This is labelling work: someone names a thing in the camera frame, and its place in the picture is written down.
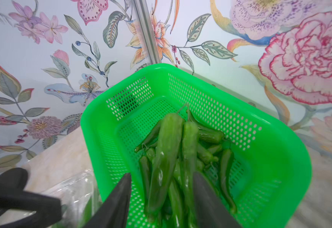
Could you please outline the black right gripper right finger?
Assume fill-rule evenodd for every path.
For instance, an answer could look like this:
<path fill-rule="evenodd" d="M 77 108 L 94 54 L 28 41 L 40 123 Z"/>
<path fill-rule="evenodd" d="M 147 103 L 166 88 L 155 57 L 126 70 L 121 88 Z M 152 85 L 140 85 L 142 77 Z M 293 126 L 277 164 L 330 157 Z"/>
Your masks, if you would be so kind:
<path fill-rule="evenodd" d="M 200 228 L 240 228 L 200 172 L 193 173 L 193 194 L 197 225 Z"/>

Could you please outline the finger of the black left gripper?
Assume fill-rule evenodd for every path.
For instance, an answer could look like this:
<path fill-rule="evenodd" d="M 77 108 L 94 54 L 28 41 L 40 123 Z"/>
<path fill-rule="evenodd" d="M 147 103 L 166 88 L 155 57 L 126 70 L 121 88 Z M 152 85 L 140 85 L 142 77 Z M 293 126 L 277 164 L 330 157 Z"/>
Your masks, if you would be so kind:
<path fill-rule="evenodd" d="M 0 216 L 10 209 L 34 212 L 0 228 L 47 228 L 62 220 L 60 199 L 26 192 L 28 178 L 23 168 L 13 168 L 0 175 Z"/>

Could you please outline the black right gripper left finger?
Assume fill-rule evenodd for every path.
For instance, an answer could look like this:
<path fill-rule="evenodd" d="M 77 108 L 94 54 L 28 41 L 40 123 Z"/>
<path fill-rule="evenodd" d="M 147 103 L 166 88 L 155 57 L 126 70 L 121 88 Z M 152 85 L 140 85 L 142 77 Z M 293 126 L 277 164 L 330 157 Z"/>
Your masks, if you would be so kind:
<path fill-rule="evenodd" d="M 131 174 L 126 173 L 85 228 L 125 228 L 131 198 Z"/>

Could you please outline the clear clamshell container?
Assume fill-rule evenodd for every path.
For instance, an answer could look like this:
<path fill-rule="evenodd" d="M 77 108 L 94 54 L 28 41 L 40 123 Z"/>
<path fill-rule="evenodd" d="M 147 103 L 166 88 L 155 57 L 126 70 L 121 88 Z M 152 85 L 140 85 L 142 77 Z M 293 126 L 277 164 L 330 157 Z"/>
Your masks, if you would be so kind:
<path fill-rule="evenodd" d="M 48 212 L 10 210 L 0 217 L 0 228 L 82 228 L 102 202 L 93 170 L 85 170 L 41 193 L 61 201 L 61 220 L 49 225 Z"/>

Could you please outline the green peppers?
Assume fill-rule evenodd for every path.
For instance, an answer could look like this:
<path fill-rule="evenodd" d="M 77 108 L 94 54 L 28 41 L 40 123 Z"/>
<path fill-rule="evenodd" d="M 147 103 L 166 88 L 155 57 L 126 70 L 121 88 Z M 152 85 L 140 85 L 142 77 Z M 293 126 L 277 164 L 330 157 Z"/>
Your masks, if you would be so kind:
<path fill-rule="evenodd" d="M 144 214 L 166 228 L 199 228 L 196 221 L 193 173 L 200 172 L 233 216 L 237 205 L 229 190 L 234 152 L 225 149 L 225 134 L 199 123 L 189 105 L 160 119 L 135 148 L 144 151 L 138 163 L 144 194 Z"/>

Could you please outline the green plastic basket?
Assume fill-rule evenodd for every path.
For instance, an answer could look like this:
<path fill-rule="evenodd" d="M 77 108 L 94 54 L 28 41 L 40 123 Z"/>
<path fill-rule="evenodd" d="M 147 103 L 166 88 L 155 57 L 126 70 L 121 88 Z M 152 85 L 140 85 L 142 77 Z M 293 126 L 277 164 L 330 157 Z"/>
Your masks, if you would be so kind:
<path fill-rule="evenodd" d="M 169 64 L 145 67 L 93 100 L 80 126 L 102 199 L 124 174 L 132 178 L 128 228 L 155 228 L 144 214 L 135 152 L 169 113 L 222 131 L 234 152 L 229 188 L 235 219 L 245 228 L 283 228 L 311 183 L 312 167 L 300 138 L 278 119 Z"/>

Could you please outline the aluminium corner profile left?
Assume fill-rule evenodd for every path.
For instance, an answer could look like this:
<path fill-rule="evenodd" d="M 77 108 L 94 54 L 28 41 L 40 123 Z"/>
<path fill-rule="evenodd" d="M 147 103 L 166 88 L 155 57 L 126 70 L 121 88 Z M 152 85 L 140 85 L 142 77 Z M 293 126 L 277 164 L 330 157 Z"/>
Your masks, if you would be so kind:
<path fill-rule="evenodd" d="M 155 34 L 147 7 L 147 1 L 132 1 L 132 10 L 136 15 L 136 31 L 145 59 L 151 65 L 161 63 L 157 51 Z"/>

